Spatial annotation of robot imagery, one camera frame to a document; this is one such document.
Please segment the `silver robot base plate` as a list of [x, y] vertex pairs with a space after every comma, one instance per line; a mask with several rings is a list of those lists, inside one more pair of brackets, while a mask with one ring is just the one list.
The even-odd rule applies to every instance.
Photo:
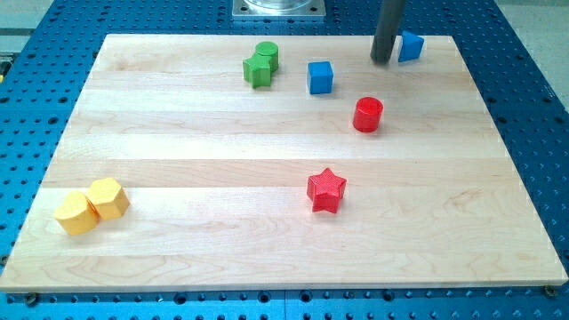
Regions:
[[232, 16], [238, 18], [323, 18], [325, 0], [232, 0]]

